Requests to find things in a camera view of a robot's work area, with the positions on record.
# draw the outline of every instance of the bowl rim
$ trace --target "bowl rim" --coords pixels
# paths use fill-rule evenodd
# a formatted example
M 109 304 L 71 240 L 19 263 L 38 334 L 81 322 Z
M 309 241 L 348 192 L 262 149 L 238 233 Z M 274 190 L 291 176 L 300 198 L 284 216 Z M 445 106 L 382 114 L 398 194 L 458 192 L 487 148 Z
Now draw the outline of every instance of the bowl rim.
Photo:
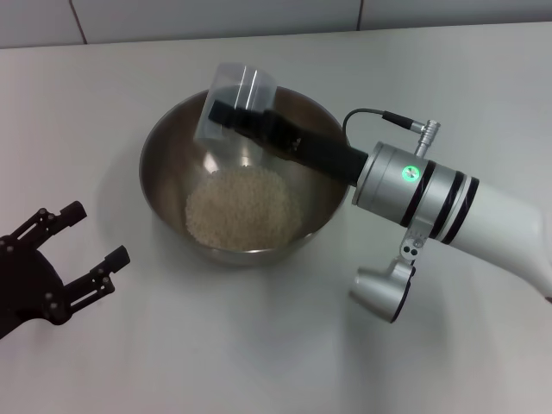
M 297 91 L 294 91 L 292 89 L 289 89 L 289 88 L 285 88 L 283 86 L 278 86 L 278 89 L 279 90 L 284 90 L 284 91 L 289 91 L 289 92 L 292 92 L 294 94 L 297 94 L 299 96 L 301 96 L 302 98 L 306 99 L 307 101 L 310 101 L 311 103 L 315 104 L 319 109 L 321 109 L 327 116 L 329 116 L 332 120 L 334 120 L 336 122 L 337 125 L 339 125 L 339 127 L 341 128 L 342 125 L 339 123 L 339 121 L 337 121 L 337 119 L 328 111 L 326 110 L 326 108 L 324 108 L 321 104 L 319 104 L 317 101 L 315 101 L 314 99 L 310 98 L 310 97 L 307 97 L 306 95 L 300 93 L 300 92 L 297 92 Z M 154 127 L 151 129 L 151 131 L 149 131 L 149 134 L 147 134 L 147 138 L 146 140 L 144 141 L 144 144 L 141 148 L 141 153 L 140 153 L 140 164 L 138 166 L 139 168 L 139 171 L 138 171 L 138 175 L 139 175 L 139 179 L 140 179 L 140 188 L 141 188 L 141 193 L 142 195 L 144 196 L 144 198 L 146 199 L 146 202 L 147 202 L 147 205 L 149 206 L 149 209 L 157 216 L 157 218 L 159 218 L 171 231 L 173 231 L 174 233 L 176 233 L 177 235 L 179 235 L 180 237 L 182 237 L 183 239 L 185 239 L 185 237 L 183 235 L 181 235 L 178 231 L 176 231 L 176 229 L 173 228 L 173 226 L 171 226 L 169 223 L 167 223 L 163 217 L 161 217 L 159 215 L 159 213 L 155 210 L 155 208 L 151 205 L 150 201 L 149 201 L 149 197 L 147 196 L 146 194 L 146 189 L 144 188 L 144 180 L 143 180 L 143 177 L 142 177 L 142 171 L 143 171 L 143 163 L 144 163 L 144 153 L 146 153 L 146 149 L 147 147 L 149 146 L 150 142 L 153 140 L 153 135 L 154 135 L 154 132 L 158 129 L 158 127 L 181 105 L 184 105 L 184 104 L 187 104 L 189 101 L 191 101 L 192 99 L 195 99 L 197 97 L 199 97 L 200 95 L 205 95 L 205 97 L 207 97 L 207 93 L 209 92 L 209 90 L 203 90 L 203 91 L 200 91 L 198 93 L 195 93 L 189 97 L 187 97 L 186 99 L 184 99 L 183 101 L 180 101 L 179 103 L 177 103 L 176 105 L 174 105 L 169 111 L 167 111 L 165 113 L 165 115 L 163 115 L 161 117 L 161 119 L 155 123 Z M 350 142 L 348 140 L 348 137 L 345 136 L 345 142 L 350 145 Z M 295 244 L 299 244 L 299 243 L 303 243 L 303 242 L 306 242 L 308 241 L 309 239 L 311 239 L 314 235 L 316 235 L 327 223 L 329 223 L 329 221 L 334 218 L 334 216 L 336 215 L 337 211 L 339 211 L 341 209 L 341 207 L 343 206 L 343 203 L 345 202 L 345 199 L 347 198 L 347 195 L 348 195 L 348 192 L 350 190 L 350 185 L 347 185 L 347 188 L 345 189 L 345 192 L 343 193 L 343 197 L 341 199 L 341 201 L 339 202 L 339 204 L 337 205 L 336 209 L 333 211 L 333 213 L 331 214 L 331 216 L 329 216 L 328 220 L 326 221 L 325 224 L 323 224 L 322 227 L 320 227 L 319 229 L 315 230 L 315 231 L 312 231 L 306 235 L 303 235 L 301 236 L 300 238 L 294 238 L 292 239 L 288 244 L 286 244 L 285 246 L 281 246 L 281 247 L 278 247 L 278 248 L 263 248 L 263 249 L 258 249 L 258 250 L 229 250 L 229 249 L 225 249 L 225 248 L 213 248 L 212 246 L 207 246 L 206 244 L 203 244 L 201 243 L 200 241 L 196 240 L 195 238 L 193 238 L 193 241 L 198 245 L 200 246 L 201 248 L 205 248 L 207 250 L 210 250 L 212 253 L 215 253 L 215 254 L 243 254 L 243 255 L 250 255 L 250 254 L 270 254 L 272 252 L 276 252 L 276 251 L 281 251 L 283 248 L 290 248 L 292 247 L 293 245 Z

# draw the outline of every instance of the white table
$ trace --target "white table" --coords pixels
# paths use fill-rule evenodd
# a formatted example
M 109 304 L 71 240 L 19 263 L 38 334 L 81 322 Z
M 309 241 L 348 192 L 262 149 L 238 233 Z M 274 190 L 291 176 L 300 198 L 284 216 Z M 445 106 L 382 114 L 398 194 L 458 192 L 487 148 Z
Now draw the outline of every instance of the white table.
M 549 413 L 552 308 L 520 279 L 432 242 L 387 325 L 346 292 L 396 254 L 399 226 L 347 202 L 289 260 L 228 270 L 153 218 L 138 160 L 165 112 L 242 61 L 338 119 L 439 120 L 430 158 L 548 208 L 550 39 L 541 23 L 0 51 L 0 233 L 79 200 L 89 217 L 42 249 L 62 279 L 120 244 L 132 260 L 69 323 L 0 341 L 0 411 Z M 349 131 L 366 151 L 417 140 L 375 116 Z

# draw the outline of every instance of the stainless steel bowl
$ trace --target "stainless steel bowl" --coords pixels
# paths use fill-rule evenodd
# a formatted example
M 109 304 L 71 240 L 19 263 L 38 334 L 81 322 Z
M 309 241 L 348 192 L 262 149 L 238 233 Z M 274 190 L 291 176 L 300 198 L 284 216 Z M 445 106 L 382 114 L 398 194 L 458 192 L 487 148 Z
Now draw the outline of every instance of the stainless steel bowl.
M 194 140 L 207 91 L 186 99 L 163 116 L 144 144 L 140 161 L 141 188 L 152 210 L 189 244 L 211 259 L 237 265 L 262 265 L 296 251 L 334 215 L 347 195 L 348 186 L 310 168 L 272 156 L 263 156 L 261 166 L 278 173 L 299 197 L 303 226 L 298 236 L 283 248 L 230 251 L 197 242 L 185 226 L 188 195 L 212 171 L 227 166 L 250 165 L 251 160 L 215 160 Z M 322 106 L 297 92 L 278 88 L 275 109 L 300 125 L 346 141 L 340 124 Z

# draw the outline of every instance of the robotic arm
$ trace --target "robotic arm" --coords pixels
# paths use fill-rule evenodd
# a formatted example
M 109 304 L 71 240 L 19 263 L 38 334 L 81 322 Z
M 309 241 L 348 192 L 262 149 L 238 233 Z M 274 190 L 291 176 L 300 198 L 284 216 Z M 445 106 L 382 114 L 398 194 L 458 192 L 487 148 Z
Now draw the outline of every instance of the robotic arm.
M 0 237 L 0 339 L 30 319 L 42 318 L 61 325 L 73 313 L 115 291 L 110 274 L 130 263 L 125 247 L 108 254 L 68 285 L 63 285 L 37 250 L 50 237 L 85 217 L 85 209 L 77 201 L 57 216 L 40 209 L 11 235 Z
M 391 265 L 384 271 L 359 268 L 350 290 L 355 301 L 384 320 L 397 319 L 416 271 L 414 262 L 428 239 L 516 274 L 552 303 L 552 256 L 542 212 L 475 177 L 426 160 L 438 122 L 422 124 L 391 112 L 363 111 L 420 134 L 414 154 L 379 142 L 368 156 L 303 130 L 271 110 L 260 113 L 215 102 L 209 119 L 280 158 L 356 187 L 353 204 L 406 228 Z

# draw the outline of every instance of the white tile wall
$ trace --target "white tile wall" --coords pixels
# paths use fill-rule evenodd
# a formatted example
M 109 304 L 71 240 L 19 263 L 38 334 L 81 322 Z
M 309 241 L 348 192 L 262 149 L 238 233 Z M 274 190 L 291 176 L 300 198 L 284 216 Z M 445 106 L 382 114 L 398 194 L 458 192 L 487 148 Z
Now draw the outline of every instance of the white tile wall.
M 0 48 L 82 42 L 68 0 L 0 0 Z
M 361 29 L 552 21 L 552 0 L 365 0 Z
M 90 43 L 355 30 L 361 0 L 74 0 Z

